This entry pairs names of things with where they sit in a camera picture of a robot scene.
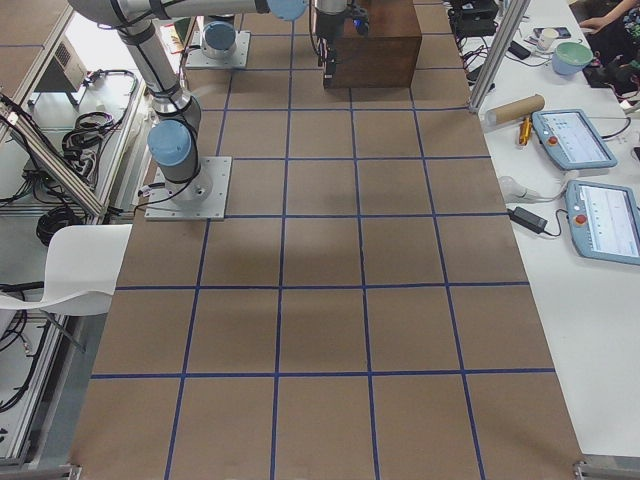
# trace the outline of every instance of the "screen display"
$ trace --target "screen display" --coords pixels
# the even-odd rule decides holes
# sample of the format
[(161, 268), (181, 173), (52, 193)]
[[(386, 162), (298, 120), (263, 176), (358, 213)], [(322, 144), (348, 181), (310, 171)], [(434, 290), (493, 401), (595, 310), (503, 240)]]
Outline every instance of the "screen display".
[(544, 115), (546, 126), (558, 139), (558, 145), (570, 163), (606, 162), (607, 152), (602, 148), (589, 126), (576, 112)]
[(580, 186), (594, 252), (638, 258), (638, 233), (627, 192)]

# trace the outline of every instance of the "white chair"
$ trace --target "white chair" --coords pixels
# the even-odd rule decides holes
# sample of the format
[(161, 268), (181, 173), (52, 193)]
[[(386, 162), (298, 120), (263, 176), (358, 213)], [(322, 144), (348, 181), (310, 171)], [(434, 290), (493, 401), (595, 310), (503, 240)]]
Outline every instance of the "white chair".
[[(42, 298), (24, 301), (0, 294), (0, 311), (40, 309), (70, 316), (107, 313), (130, 233), (131, 225), (74, 225), (57, 231), (47, 252)], [(51, 315), (49, 318), (60, 327)]]

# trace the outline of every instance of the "blue joint cap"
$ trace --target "blue joint cap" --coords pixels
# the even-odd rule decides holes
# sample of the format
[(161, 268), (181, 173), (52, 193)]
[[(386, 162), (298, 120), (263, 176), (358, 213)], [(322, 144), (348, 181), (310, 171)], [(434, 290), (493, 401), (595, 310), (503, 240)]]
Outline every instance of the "blue joint cap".
[(147, 145), (156, 162), (164, 167), (175, 167), (191, 153), (189, 129), (176, 120), (164, 120), (153, 127)]
[(230, 23), (214, 20), (204, 27), (204, 40), (215, 50), (229, 50), (236, 42), (236, 31)]
[(281, 20), (293, 21), (302, 16), (308, 0), (267, 0), (271, 12)]

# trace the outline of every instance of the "person's arm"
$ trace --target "person's arm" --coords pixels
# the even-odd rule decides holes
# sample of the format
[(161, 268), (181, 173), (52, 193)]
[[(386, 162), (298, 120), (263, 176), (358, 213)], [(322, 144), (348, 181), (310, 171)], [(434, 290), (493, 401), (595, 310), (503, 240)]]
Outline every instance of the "person's arm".
[(622, 15), (624, 15), (627, 11), (631, 10), (638, 4), (638, 0), (622, 0), (618, 5), (613, 8), (609, 13), (607, 13), (604, 17), (593, 17), (588, 18), (580, 22), (580, 26), (582, 28), (592, 28), (596, 33), (609, 25), (614, 20), (617, 20)]

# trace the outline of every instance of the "power adapter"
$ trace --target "power adapter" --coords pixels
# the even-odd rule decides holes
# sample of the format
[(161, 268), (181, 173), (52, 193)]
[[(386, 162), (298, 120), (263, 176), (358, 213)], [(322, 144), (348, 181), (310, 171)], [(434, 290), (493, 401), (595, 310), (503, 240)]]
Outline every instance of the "power adapter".
[(547, 221), (544, 218), (524, 208), (516, 207), (515, 210), (507, 209), (507, 212), (509, 212), (509, 218), (512, 222), (522, 225), (533, 233), (540, 234), (544, 232), (544, 228), (547, 226)]
[(511, 42), (509, 45), (508, 51), (513, 53), (520, 60), (524, 60), (525, 58), (529, 58), (531, 56), (531, 52), (520, 45), (518, 42)]

